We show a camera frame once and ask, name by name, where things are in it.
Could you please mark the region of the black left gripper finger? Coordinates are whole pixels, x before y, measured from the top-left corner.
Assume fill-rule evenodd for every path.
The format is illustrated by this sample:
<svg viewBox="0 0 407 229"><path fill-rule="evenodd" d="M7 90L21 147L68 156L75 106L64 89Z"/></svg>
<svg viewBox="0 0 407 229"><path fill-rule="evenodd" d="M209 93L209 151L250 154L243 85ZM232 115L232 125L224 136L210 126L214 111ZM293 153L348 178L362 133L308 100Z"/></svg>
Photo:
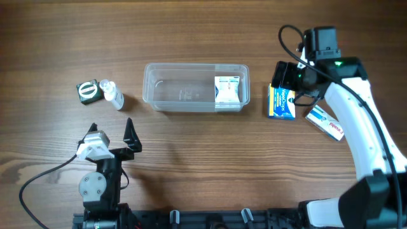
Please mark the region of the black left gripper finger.
<svg viewBox="0 0 407 229"><path fill-rule="evenodd" d="M96 123L92 123L89 130L88 130L88 132L94 132L94 131L97 131L97 124ZM80 140L79 142L84 142L84 140L85 140L85 137L83 137L82 140Z"/></svg>
<svg viewBox="0 0 407 229"><path fill-rule="evenodd" d="M131 118L127 118L123 142L126 143L128 148L131 150L142 149L142 144L136 134L135 127Z"/></svg>

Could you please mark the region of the blue VapoDrops box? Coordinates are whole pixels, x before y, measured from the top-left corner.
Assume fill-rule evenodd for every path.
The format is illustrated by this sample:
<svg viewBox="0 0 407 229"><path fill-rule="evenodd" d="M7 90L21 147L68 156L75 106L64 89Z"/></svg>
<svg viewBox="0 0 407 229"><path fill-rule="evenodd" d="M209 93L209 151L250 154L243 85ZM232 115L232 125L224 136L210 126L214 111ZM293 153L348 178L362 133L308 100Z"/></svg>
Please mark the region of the blue VapoDrops box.
<svg viewBox="0 0 407 229"><path fill-rule="evenodd" d="M296 118L293 100L295 93L285 88L268 87L268 111L269 118L280 120L294 120Z"/></svg>

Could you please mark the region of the white medicine packet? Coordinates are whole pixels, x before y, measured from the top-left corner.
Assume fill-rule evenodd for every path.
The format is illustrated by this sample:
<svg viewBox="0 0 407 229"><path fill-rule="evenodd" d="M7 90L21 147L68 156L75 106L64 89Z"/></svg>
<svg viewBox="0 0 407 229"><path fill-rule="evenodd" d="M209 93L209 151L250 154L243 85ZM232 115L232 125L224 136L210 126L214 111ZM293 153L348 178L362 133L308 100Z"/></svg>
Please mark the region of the white medicine packet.
<svg viewBox="0 0 407 229"><path fill-rule="evenodd" d="M239 83L239 76L215 76L215 102L240 102Z"/></svg>

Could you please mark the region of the white Panadol box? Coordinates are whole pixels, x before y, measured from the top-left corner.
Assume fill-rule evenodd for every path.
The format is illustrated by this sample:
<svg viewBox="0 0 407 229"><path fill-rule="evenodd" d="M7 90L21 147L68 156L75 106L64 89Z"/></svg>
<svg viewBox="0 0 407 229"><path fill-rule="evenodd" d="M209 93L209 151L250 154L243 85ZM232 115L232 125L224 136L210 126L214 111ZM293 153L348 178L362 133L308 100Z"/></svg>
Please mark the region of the white Panadol box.
<svg viewBox="0 0 407 229"><path fill-rule="evenodd" d="M344 136L343 128L339 121L327 114L318 105L315 105L305 118L335 141L340 141Z"/></svg>

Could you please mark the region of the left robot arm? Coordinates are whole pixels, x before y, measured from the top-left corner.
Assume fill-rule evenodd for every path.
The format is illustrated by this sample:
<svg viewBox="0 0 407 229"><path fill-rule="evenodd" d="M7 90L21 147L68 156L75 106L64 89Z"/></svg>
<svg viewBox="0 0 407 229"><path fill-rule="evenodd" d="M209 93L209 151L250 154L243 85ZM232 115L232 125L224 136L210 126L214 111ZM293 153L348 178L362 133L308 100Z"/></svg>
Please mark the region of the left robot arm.
<svg viewBox="0 0 407 229"><path fill-rule="evenodd" d="M73 228L141 228L141 222L129 205L120 202L121 177L126 176L122 162L133 160L142 151L142 144L135 132L131 118L127 119L124 148L109 149L106 133L92 124L78 143L76 156L96 165L96 171L84 175L79 182L84 213L74 215Z"/></svg>

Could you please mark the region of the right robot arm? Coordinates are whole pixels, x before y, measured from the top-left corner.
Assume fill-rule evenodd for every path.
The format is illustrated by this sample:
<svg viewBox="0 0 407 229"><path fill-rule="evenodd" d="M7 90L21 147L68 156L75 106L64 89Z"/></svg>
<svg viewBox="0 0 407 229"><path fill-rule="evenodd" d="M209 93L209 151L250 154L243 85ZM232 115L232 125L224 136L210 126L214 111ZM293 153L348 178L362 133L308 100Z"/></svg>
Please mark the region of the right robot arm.
<svg viewBox="0 0 407 229"><path fill-rule="evenodd" d="M357 57L322 59L299 68L277 62L272 86L324 99L352 153L357 182L337 198L304 202L313 228L406 227L406 157L392 140Z"/></svg>

